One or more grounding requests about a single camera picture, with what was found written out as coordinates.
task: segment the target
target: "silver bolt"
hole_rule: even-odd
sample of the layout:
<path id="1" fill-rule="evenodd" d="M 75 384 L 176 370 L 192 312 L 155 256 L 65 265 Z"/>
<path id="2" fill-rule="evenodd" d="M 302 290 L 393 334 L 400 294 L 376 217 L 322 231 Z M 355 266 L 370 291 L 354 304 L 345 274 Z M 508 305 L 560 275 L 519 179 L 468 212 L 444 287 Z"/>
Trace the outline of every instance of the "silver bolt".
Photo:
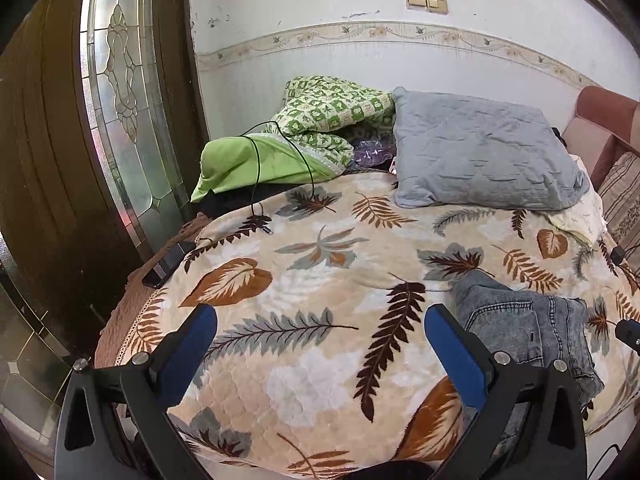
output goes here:
<path id="1" fill-rule="evenodd" d="M 135 365 L 143 365 L 149 361 L 149 354 L 146 352 L 138 352 L 131 358 L 131 362 Z"/>
<path id="2" fill-rule="evenodd" d="M 84 357 L 81 357 L 77 359 L 76 362 L 74 363 L 74 370 L 76 372 L 81 372 L 82 370 L 87 368 L 88 365 L 89 365 L 89 361 L 87 361 Z"/>
<path id="3" fill-rule="evenodd" d="M 499 365 L 508 365 L 511 361 L 511 358 L 509 357 L 509 354 L 507 354 L 507 352 L 496 352 L 494 354 L 494 359 L 495 362 L 497 362 Z"/>
<path id="4" fill-rule="evenodd" d="M 566 371 L 566 363 L 564 361 L 562 361 L 562 359 L 556 359 L 554 361 L 554 368 L 556 370 L 558 370 L 559 372 L 565 372 Z"/>

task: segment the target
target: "leaded glass pattern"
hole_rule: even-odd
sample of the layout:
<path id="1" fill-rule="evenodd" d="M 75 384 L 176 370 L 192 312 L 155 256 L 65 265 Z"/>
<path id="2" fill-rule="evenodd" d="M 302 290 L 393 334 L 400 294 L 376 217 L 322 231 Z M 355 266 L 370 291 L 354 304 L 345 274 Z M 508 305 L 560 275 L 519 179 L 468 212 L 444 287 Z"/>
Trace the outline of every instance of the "leaded glass pattern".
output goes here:
<path id="1" fill-rule="evenodd" d="M 82 0 L 82 88 L 92 138 L 123 224 L 146 260 L 188 218 L 168 133 L 152 0 Z"/>

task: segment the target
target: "floral wallpaper border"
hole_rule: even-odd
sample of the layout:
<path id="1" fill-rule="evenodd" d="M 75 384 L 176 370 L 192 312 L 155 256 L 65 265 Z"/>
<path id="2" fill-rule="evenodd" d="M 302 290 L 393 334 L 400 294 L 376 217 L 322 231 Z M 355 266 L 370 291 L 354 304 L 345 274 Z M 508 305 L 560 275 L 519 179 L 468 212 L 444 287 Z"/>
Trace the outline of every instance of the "floral wallpaper border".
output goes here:
<path id="1" fill-rule="evenodd" d="M 212 54 L 198 54 L 198 69 L 210 72 L 239 61 L 295 48 L 377 41 L 418 43 L 477 52 L 533 68 L 576 88 L 598 86 L 567 65 L 519 44 L 469 30 L 409 22 L 343 22 L 276 32 Z"/>

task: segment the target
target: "gray pillow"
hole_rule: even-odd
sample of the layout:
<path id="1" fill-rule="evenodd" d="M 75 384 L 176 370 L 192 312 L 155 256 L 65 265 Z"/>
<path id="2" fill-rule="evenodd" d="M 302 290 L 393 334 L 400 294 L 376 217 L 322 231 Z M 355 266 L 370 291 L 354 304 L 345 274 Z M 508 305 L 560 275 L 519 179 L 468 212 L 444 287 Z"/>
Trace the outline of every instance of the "gray pillow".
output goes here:
<path id="1" fill-rule="evenodd" d="M 589 189 L 537 108 L 402 87 L 392 97 L 401 207 L 560 210 Z"/>

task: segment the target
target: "jeans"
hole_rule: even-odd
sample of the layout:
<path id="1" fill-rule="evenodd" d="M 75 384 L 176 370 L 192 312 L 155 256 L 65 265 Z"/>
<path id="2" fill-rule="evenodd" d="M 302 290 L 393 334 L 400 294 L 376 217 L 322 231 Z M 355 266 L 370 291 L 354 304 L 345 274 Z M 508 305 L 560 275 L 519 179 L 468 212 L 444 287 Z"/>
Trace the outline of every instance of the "jeans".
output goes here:
<path id="1" fill-rule="evenodd" d="M 519 363 L 548 367 L 562 359 L 580 387 L 580 408 L 599 394 L 598 377 L 584 336 L 583 300 L 511 290 L 481 270 L 472 270 L 453 287 L 452 314 L 462 328 L 476 334 L 489 352 L 507 352 Z M 514 444 L 526 406 L 516 405 L 498 452 Z M 465 411 L 465 424 L 470 413 Z"/>

